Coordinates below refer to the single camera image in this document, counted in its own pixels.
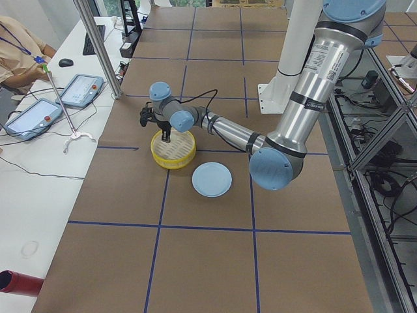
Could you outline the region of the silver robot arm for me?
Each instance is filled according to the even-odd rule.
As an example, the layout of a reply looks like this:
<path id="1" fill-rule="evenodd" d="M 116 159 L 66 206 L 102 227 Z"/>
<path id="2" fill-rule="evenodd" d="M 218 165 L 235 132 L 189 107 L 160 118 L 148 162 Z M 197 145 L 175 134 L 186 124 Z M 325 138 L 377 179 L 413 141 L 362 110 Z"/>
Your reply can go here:
<path id="1" fill-rule="evenodd" d="M 186 132 L 193 126 L 204 128 L 250 154 L 250 174 L 260 187 L 285 188 L 302 171 L 306 140 L 350 54 L 381 42 L 385 12 L 385 1 L 322 2 L 317 21 L 301 31 L 302 42 L 311 49 L 302 54 L 305 63 L 299 79 L 276 129 L 266 136 L 208 108 L 187 106 L 172 96 L 165 82 L 151 85 L 150 101 L 140 113 L 141 126 L 156 123 L 164 142 L 170 141 L 171 129 Z"/>

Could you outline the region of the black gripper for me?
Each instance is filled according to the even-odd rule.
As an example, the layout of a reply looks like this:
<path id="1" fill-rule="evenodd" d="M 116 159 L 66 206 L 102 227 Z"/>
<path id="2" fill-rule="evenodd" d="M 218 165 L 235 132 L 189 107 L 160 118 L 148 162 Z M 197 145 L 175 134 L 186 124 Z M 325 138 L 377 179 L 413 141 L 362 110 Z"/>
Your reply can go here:
<path id="1" fill-rule="evenodd" d="M 165 143 L 171 142 L 171 125 L 169 121 L 159 121 L 157 120 L 156 124 L 162 130 L 162 141 Z"/>

